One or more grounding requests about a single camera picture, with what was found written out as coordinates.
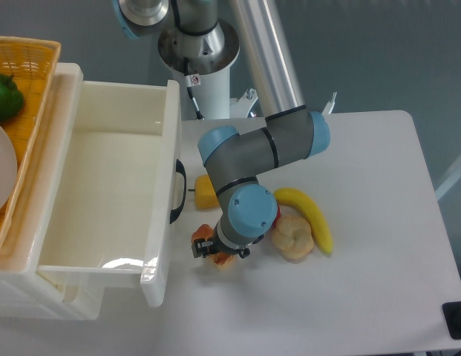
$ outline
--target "blue joint cap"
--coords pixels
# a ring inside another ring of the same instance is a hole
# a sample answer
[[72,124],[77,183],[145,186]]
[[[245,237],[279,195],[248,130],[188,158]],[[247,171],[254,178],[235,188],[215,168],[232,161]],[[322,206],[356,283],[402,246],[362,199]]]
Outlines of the blue joint cap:
[[255,239],[268,231],[277,211],[275,197],[259,184],[243,186],[229,201],[230,223],[240,235],[250,239]]
[[329,126],[324,120],[324,116],[316,111],[311,111],[311,117],[313,118],[314,137],[313,146],[311,146],[310,155],[308,157],[320,154],[322,151],[326,150],[331,141]]
[[233,126],[220,126],[213,130],[207,131],[199,140],[197,148],[199,148],[202,164],[206,165],[210,155],[222,145],[230,137],[238,135],[238,131]]
[[138,39],[139,36],[136,36],[133,33],[133,31],[131,31],[128,24],[126,23],[126,20],[123,17],[123,14],[121,12],[120,4],[118,3],[118,0],[112,0],[112,2],[113,2],[114,13],[117,16],[118,22],[120,23],[120,27],[122,31],[124,32],[125,36],[128,37],[128,39]]

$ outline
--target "white plastic drawer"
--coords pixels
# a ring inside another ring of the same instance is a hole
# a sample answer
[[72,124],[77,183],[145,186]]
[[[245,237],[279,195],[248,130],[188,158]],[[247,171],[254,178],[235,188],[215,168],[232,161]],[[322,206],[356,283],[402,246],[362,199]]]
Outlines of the white plastic drawer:
[[179,115],[175,82],[83,83],[40,275],[57,285],[130,287],[143,274],[148,301],[162,303]]

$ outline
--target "metal pole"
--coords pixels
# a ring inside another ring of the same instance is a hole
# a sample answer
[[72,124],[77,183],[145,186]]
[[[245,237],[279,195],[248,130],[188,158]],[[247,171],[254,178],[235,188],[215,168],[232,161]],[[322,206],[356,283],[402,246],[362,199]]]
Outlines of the metal pole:
[[231,0],[265,116],[304,105],[273,0]]

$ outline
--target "white cabinet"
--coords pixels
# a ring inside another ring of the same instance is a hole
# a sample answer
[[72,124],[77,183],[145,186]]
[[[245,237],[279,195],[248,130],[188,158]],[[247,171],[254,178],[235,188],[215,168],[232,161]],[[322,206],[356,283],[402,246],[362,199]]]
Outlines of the white cabinet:
[[179,86],[82,78],[58,64],[0,251],[0,316],[94,319],[107,286],[163,301],[182,185]]

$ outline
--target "white plate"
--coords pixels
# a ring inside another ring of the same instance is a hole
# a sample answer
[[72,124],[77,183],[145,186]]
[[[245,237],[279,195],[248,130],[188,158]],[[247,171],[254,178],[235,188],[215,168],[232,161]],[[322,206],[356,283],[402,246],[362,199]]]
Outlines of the white plate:
[[13,143],[0,126],[0,208],[9,198],[17,175],[16,152]]

